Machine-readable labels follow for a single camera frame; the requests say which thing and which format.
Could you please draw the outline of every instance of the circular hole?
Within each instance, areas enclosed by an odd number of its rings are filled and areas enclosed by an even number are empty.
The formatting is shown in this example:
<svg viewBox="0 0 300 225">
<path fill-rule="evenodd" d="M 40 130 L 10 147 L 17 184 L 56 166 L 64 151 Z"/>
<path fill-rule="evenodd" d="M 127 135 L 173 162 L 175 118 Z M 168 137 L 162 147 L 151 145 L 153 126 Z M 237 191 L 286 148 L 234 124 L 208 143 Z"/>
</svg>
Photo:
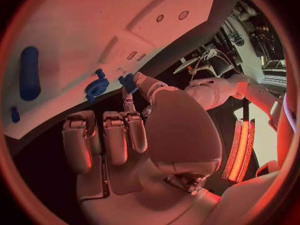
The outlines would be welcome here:
<svg viewBox="0 0 300 225">
<path fill-rule="evenodd" d="M 189 15 L 189 11 L 183 11 L 182 13 L 179 14 L 179 20 L 185 19 Z"/>
<path fill-rule="evenodd" d="M 161 22 L 162 20 L 164 19 L 164 15 L 159 15 L 157 18 L 156 18 L 156 21 L 159 23 Z"/>
</svg>

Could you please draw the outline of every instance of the white robotic hand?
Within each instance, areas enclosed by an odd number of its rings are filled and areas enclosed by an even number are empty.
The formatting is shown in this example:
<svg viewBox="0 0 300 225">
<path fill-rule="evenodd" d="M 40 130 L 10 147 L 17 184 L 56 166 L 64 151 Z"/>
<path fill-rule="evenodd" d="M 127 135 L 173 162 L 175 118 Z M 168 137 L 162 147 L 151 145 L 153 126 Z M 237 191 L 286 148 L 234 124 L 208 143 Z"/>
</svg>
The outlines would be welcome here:
<svg viewBox="0 0 300 225">
<path fill-rule="evenodd" d="M 282 101 L 253 78 L 234 74 L 228 79 L 213 77 L 193 80 L 185 88 L 185 92 L 205 110 L 222 105 L 230 96 L 236 99 L 247 98 L 268 115 L 269 124 L 277 129 Z"/>
</svg>

